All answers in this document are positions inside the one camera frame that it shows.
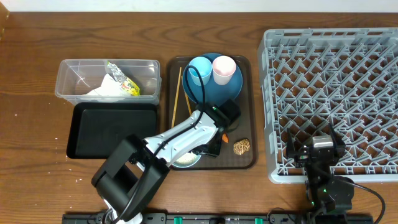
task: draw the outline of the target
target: white cup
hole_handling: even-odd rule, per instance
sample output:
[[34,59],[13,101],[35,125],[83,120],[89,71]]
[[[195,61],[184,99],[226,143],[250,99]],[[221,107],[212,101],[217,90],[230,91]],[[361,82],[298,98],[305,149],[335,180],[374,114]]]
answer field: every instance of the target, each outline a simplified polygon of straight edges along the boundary
[[236,71],[235,61],[228,56],[219,56],[214,59],[212,67],[214,82],[219,85],[227,84]]

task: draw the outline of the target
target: clear plastic container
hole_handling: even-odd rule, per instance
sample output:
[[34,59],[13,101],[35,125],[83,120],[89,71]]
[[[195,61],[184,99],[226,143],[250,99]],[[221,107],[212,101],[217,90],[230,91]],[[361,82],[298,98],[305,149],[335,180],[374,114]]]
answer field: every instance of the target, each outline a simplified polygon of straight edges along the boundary
[[[101,86],[104,76],[112,72],[107,62],[120,70],[140,88],[140,96],[90,96],[84,95]],[[156,60],[136,59],[67,59],[58,70],[55,95],[72,104],[80,102],[152,103],[159,104],[160,64]]]

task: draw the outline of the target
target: white wall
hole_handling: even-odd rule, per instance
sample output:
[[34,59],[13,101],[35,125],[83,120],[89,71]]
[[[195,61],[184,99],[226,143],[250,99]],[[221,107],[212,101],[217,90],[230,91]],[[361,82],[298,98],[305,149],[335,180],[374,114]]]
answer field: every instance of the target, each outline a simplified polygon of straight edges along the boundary
[[398,0],[0,0],[10,11],[398,12]]

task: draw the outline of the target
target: plate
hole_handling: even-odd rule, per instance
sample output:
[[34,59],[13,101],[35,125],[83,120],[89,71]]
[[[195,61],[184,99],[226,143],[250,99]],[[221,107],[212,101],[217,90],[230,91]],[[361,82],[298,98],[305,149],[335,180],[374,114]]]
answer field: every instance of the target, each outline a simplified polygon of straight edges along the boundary
[[[201,56],[206,57],[213,63],[214,59],[222,55],[217,53],[208,53]],[[186,74],[184,73],[182,77],[183,78],[182,87],[184,91],[187,93],[188,97],[195,102],[191,93],[188,90],[188,86],[185,81],[185,75],[188,75],[187,77],[188,83],[189,87],[192,90],[192,93],[195,95],[198,101],[202,103],[203,99],[202,99],[201,87],[194,84],[192,77],[191,75],[189,75],[188,71],[186,72]],[[234,100],[241,92],[242,85],[243,85],[243,77],[241,69],[238,67],[238,65],[236,66],[236,71],[234,75],[226,85],[219,85],[216,82],[214,82],[213,74],[211,74],[209,82],[205,85],[206,103],[220,106],[228,99]]]

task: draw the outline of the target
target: light blue bowl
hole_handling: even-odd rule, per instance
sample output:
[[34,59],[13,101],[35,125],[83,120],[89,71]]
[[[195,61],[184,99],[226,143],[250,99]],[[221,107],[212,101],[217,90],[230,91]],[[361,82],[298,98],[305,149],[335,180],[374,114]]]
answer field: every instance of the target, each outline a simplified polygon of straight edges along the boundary
[[[211,77],[211,70],[213,68],[211,62],[205,57],[195,57],[194,59],[191,60],[189,65],[192,65],[195,68],[197,68],[201,76],[201,79],[203,81],[203,84],[206,85],[209,82],[209,79]],[[196,71],[193,68],[189,68],[188,71],[191,74],[192,81],[194,82],[194,84],[200,86],[200,79]]]

